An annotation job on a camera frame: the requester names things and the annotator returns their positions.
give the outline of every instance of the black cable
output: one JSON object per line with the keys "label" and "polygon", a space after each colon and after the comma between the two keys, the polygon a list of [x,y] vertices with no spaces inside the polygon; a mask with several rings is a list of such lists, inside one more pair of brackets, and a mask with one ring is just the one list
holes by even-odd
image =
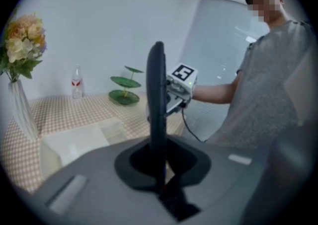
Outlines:
{"label": "black cable", "polygon": [[184,119],[183,109],[182,109],[182,118],[183,118],[184,124],[185,124],[187,130],[189,131],[189,133],[191,133],[191,134],[197,139],[197,141],[202,142],[202,141],[189,129],[189,126],[187,125],[187,122],[186,122],[185,119]]}

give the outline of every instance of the flower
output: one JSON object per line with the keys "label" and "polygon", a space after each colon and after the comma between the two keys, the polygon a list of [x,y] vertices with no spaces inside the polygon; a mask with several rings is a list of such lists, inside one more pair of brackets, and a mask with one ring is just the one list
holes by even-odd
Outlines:
{"label": "flower", "polygon": [[26,53],[30,52],[33,49],[33,45],[29,39],[24,39],[24,41],[22,43],[23,43],[23,50]]}
{"label": "flower", "polygon": [[19,23],[25,30],[27,30],[32,24],[35,24],[38,19],[35,15],[24,15],[19,17],[16,22]]}
{"label": "flower", "polygon": [[39,44],[39,47],[42,48],[45,45],[45,35],[41,34],[41,36],[38,36],[35,40],[34,40],[34,44],[37,45]]}
{"label": "flower", "polygon": [[28,45],[29,45],[28,42],[24,43],[17,38],[11,38],[9,40],[6,40],[5,47],[7,48],[7,55],[9,57],[9,62],[14,63],[16,60],[27,58],[26,51],[27,49],[29,49]]}
{"label": "flower", "polygon": [[23,39],[26,36],[25,28],[16,21],[11,22],[8,26],[8,39],[18,38]]}
{"label": "flower", "polygon": [[43,23],[41,21],[38,21],[35,24],[32,24],[28,28],[28,37],[29,39],[35,39],[39,37],[43,32]]}

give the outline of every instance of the window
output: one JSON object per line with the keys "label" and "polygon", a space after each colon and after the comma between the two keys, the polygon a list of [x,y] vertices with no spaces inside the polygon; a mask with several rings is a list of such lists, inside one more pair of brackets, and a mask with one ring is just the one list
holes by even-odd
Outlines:
{"label": "window", "polygon": [[[229,0],[201,0],[180,61],[199,71],[198,85],[230,83],[250,42],[268,33],[247,6]],[[192,100],[185,110],[189,128],[200,140],[222,125],[229,105]],[[185,129],[184,136],[193,139]]]}

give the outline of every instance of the table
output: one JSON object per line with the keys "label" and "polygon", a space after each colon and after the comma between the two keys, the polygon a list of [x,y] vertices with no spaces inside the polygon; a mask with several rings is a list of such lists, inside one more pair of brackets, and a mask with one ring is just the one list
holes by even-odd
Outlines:
{"label": "table", "polygon": [[[10,180],[29,193],[44,182],[40,171],[40,143],[50,133],[92,124],[117,117],[123,122],[128,139],[148,136],[146,119],[147,97],[139,94],[139,103],[121,106],[109,100],[107,94],[87,95],[79,103],[70,96],[46,97],[29,102],[40,137],[30,142],[12,119],[1,146],[1,159]],[[181,135],[183,120],[180,113],[167,118],[167,133]]]}

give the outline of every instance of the white strip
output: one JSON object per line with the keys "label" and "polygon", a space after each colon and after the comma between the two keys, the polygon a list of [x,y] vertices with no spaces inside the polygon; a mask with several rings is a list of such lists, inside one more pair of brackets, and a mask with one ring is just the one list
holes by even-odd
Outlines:
{"label": "white strip", "polygon": [[86,177],[76,175],[67,187],[49,204],[48,208],[60,216],[65,215],[75,197],[83,190],[86,183]]}
{"label": "white strip", "polygon": [[235,161],[237,163],[241,163],[241,164],[244,164],[244,165],[250,165],[251,162],[252,162],[251,158],[239,156],[239,155],[236,155],[236,154],[230,154],[229,160]]}
{"label": "white strip", "polygon": [[251,36],[257,36],[257,35],[254,34],[254,33],[248,33],[248,32],[246,32],[246,31],[244,31],[244,30],[241,30],[241,29],[239,29],[239,27],[237,27],[237,26],[235,27],[235,29],[238,30],[238,31],[240,31],[241,33],[247,35],[247,36],[249,36],[249,35],[251,35]]}
{"label": "white strip", "polygon": [[252,43],[252,42],[255,42],[256,39],[254,39],[253,37],[247,36],[246,37],[246,41],[249,42],[249,43]]}

